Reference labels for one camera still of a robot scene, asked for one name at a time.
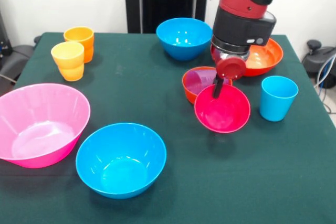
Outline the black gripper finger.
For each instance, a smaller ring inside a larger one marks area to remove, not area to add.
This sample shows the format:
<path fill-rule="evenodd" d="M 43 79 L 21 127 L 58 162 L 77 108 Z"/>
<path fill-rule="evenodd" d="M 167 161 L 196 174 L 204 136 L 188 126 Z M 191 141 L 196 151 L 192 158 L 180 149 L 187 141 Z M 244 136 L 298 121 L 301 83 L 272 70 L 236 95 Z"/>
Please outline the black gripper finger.
<path fill-rule="evenodd" d="M 224 79 L 222 79 L 219 75 L 216 75 L 213 84 L 215 85 L 214 91 L 213 91 L 213 98 L 217 99 L 220 95 L 222 86 L 224 83 Z"/>

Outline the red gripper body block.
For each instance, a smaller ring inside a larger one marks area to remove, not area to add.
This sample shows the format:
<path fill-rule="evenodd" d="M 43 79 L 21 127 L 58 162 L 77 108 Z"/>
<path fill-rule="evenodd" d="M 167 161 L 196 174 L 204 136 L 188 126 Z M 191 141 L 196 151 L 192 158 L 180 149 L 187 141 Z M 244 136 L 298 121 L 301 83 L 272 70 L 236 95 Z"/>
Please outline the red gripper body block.
<path fill-rule="evenodd" d="M 212 43 L 211 55 L 216 65 L 217 75 L 220 78 L 237 80 L 244 75 L 249 50 L 246 52 L 232 52 L 219 48 Z"/>

